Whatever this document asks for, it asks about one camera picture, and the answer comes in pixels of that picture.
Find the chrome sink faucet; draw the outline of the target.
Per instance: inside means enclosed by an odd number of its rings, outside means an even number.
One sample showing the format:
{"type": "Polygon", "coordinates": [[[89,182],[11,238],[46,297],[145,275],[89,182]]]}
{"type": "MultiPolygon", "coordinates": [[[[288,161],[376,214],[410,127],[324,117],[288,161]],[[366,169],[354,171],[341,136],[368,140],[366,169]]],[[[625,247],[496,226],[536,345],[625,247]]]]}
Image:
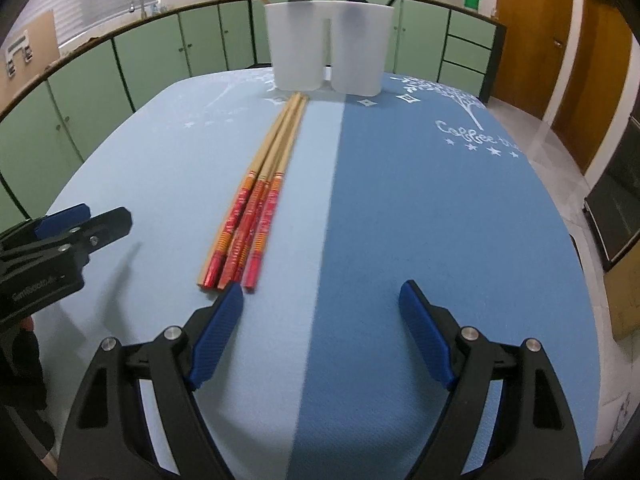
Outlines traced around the chrome sink faucet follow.
{"type": "Polygon", "coordinates": [[[134,13],[137,10],[140,11],[140,18],[142,20],[145,20],[148,17],[148,14],[146,13],[146,10],[145,10],[144,0],[130,0],[128,12],[134,13]]]}

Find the green lower kitchen cabinets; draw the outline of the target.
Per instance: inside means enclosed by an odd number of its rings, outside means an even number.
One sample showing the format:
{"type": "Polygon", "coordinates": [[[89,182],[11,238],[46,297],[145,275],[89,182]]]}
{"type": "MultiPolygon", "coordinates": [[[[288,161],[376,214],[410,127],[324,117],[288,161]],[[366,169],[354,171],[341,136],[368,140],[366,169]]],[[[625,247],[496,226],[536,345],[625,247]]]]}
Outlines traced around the green lower kitchen cabinets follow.
{"type": "MultiPolygon", "coordinates": [[[[432,0],[397,0],[385,69],[487,102],[506,26],[432,0]]],[[[130,115],[188,77],[271,63],[260,0],[200,3],[93,38],[1,109],[1,225],[43,214],[130,115]]]]}

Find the white plastic utensil holder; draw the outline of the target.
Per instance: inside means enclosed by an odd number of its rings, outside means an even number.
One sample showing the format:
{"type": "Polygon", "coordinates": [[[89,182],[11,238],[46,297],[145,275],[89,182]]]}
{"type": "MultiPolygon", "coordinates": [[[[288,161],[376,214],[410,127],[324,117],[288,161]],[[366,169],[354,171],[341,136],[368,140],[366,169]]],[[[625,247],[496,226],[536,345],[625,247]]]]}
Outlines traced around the white plastic utensil holder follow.
{"type": "Polygon", "coordinates": [[[265,12],[278,89],[309,92],[329,81],[334,91],[350,96],[381,92],[393,8],[307,0],[270,3],[265,12]]]}

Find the brown wooden door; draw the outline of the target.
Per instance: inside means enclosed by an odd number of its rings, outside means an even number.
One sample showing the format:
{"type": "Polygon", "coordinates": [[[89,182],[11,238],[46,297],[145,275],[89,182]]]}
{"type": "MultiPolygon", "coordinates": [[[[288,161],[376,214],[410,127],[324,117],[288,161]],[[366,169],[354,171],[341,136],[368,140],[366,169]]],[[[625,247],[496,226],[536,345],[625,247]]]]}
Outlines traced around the brown wooden door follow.
{"type": "Polygon", "coordinates": [[[497,0],[506,39],[495,98],[544,117],[563,63],[572,11],[573,0],[497,0]]]}
{"type": "Polygon", "coordinates": [[[586,172],[614,118],[628,73],[632,32],[614,0],[584,0],[570,79],[552,129],[586,172]]]}

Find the red wooden chopstick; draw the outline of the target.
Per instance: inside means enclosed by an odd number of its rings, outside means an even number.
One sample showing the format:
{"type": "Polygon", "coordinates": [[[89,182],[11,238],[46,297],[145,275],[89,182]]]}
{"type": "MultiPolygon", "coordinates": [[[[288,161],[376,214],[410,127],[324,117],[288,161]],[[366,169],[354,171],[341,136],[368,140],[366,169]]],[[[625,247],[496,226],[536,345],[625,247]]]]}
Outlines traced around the red wooden chopstick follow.
{"type": "Polygon", "coordinates": [[[228,257],[224,263],[224,268],[220,272],[219,280],[217,284],[218,289],[223,289],[231,281],[236,281],[236,272],[241,265],[242,253],[245,247],[245,242],[250,227],[253,223],[255,211],[251,214],[250,207],[246,207],[245,216],[242,218],[242,223],[239,225],[239,229],[236,230],[233,237],[233,246],[229,249],[228,257]]]}
{"type": "Polygon", "coordinates": [[[308,96],[303,93],[292,96],[277,132],[277,139],[274,140],[276,144],[268,154],[267,180],[262,187],[253,223],[247,234],[241,265],[236,272],[242,278],[243,287],[250,292],[254,292],[262,270],[262,258],[265,255],[272,218],[277,209],[285,171],[308,100],[308,96]]]}
{"type": "Polygon", "coordinates": [[[202,289],[214,289],[217,286],[229,249],[233,246],[233,237],[245,216],[245,209],[250,207],[252,214],[257,208],[257,202],[285,137],[285,129],[301,99],[303,95],[300,92],[295,92],[288,99],[244,174],[198,276],[198,286],[202,289]]]}

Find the two-tone blue tablecloth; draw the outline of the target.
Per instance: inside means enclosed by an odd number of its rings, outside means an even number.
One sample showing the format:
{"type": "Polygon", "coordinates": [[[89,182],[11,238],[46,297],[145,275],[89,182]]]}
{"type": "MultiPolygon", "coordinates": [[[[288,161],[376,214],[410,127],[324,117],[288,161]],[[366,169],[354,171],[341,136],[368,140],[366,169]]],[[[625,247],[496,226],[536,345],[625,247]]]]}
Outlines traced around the two-tone blue tablecloth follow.
{"type": "MultiPolygon", "coordinates": [[[[145,342],[210,303],[196,279],[285,99],[269,70],[179,81],[63,188],[54,210],[122,206],[134,225],[36,315],[56,432],[105,337],[145,342]]],[[[235,477],[408,474],[447,396],[400,317],[410,280],[490,340],[538,339],[591,451],[596,326],[559,211],[486,108],[393,76],[369,101],[323,88],[306,108],[257,288],[196,394],[235,477]]]]}

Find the cardboard board with paper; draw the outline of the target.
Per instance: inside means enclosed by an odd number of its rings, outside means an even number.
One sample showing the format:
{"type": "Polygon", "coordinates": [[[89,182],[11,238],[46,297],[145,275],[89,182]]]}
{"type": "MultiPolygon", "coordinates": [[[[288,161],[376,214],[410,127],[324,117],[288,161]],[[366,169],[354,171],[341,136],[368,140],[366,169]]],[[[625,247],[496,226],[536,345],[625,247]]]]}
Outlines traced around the cardboard board with paper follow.
{"type": "Polygon", "coordinates": [[[1,109],[60,58],[54,13],[43,12],[1,48],[1,109]]]}

